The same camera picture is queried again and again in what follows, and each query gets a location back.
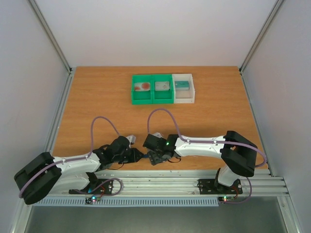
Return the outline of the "right controller board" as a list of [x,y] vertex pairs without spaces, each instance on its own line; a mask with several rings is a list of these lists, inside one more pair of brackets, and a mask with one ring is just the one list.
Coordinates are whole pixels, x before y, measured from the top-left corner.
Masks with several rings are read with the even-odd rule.
[[236,199],[236,197],[230,197],[230,196],[218,197],[218,201],[220,203],[233,202],[235,199]]

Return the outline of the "middle green bin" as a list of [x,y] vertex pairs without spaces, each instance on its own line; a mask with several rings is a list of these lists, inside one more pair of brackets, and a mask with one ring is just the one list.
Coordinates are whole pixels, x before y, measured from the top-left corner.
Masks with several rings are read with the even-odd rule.
[[174,86],[172,74],[153,74],[153,104],[173,104]]

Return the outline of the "left controller board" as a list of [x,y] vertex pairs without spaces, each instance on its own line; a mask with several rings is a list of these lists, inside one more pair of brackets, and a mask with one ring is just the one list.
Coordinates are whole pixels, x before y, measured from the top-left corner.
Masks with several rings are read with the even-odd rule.
[[100,200],[101,200],[101,198],[97,197],[97,196],[85,198],[85,204],[95,204],[95,203],[99,202]]

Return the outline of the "white bin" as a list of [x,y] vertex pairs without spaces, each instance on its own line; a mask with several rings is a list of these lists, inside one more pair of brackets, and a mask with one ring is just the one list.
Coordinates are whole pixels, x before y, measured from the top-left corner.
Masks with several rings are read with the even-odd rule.
[[195,103],[195,88],[192,74],[172,74],[174,103]]

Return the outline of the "controller board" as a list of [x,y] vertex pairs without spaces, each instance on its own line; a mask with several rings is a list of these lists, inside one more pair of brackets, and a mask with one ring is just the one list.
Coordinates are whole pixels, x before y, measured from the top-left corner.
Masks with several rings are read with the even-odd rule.
[[101,200],[101,198],[97,197],[97,196],[85,198],[85,204],[95,204],[95,203],[99,202],[100,200]]
[[235,199],[236,199],[236,197],[230,197],[230,196],[218,197],[218,201],[220,203],[233,202]]

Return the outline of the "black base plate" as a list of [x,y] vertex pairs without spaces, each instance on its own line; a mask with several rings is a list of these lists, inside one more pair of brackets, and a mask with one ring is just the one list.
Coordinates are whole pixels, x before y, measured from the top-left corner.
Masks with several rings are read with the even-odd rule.
[[201,195],[228,195],[228,194],[242,194],[242,184],[239,179],[237,179],[232,186],[225,186],[222,184],[216,183],[215,179],[199,179],[197,183],[199,192]]
[[97,181],[90,182],[82,190],[69,190],[69,194],[90,194],[90,195],[99,195],[99,194],[112,194],[113,181],[109,179],[99,179]]

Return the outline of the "aluminium front rail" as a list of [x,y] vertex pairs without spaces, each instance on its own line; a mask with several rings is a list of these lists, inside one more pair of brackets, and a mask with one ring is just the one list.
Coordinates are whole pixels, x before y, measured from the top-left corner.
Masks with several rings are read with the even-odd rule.
[[[123,182],[120,197],[199,196],[199,179],[212,179],[216,170],[104,170],[100,179],[119,178]],[[273,177],[267,169],[258,169],[250,178],[253,197],[289,196],[284,178]]]

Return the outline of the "left green bin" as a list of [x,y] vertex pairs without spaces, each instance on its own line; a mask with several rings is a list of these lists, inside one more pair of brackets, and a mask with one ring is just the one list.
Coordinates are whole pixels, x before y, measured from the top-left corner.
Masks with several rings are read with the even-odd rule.
[[133,105],[152,104],[154,85],[151,74],[132,76],[131,100]]

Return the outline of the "green bin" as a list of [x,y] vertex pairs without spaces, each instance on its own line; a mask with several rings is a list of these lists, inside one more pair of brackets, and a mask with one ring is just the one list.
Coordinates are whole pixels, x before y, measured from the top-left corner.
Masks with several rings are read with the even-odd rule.
[[153,104],[173,104],[174,86],[172,74],[153,74]]
[[131,100],[133,105],[152,104],[154,85],[151,74],[132,76]]

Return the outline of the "teal card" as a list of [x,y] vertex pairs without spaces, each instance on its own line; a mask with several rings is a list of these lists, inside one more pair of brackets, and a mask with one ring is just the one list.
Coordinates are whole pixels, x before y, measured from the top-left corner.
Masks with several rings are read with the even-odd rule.
[[190,89],[190,84],[188,81],[175,81],[176,91],[188,91]]

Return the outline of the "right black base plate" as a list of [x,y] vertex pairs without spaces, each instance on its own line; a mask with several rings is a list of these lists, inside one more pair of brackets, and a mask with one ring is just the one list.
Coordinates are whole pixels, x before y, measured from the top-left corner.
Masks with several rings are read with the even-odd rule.
[[216,183],[215,179],[199,179],[197,183],[199,192],[201,195],[228,195],[228,194],[242,194],[242,184],[239,179],[237,179],[232,186],[225,186],[222,184]]

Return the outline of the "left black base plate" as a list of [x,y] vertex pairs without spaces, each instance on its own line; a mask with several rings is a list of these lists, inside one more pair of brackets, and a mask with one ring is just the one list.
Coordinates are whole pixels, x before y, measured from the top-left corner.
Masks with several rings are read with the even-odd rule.
[[113,181],[109,179],[99,179],[97,181],[90,182],[82,190],[69,190],[69,194],[90,194],[90,195],[99,195],[99,194],[112,194]]

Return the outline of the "card with red circles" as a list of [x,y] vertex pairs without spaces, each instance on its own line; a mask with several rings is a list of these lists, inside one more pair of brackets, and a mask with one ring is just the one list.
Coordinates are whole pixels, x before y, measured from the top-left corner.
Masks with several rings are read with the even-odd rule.
[[150,89],[151,85],[149,82],[134,83],[134,91],[136,92],[150,91]]

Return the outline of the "grey white card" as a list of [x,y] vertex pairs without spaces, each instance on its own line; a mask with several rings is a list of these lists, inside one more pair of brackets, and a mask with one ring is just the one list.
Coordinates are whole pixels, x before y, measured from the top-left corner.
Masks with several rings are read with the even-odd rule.
[[155,82],[155,91],[168,91],[170,90],[170,82]]

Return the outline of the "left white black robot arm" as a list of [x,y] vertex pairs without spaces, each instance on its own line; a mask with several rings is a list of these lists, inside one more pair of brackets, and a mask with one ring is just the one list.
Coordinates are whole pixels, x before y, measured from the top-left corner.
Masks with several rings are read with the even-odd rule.
[[96,172],[114,164],[136,163],[144,154],[132,147],[135,137],[119,136],[111,144],[72,157],[53,157],[43,152],[14,176],[19,197],[27,205],[35,204],[49,193],[67,191],[70,194],[97,194],[103,180]]

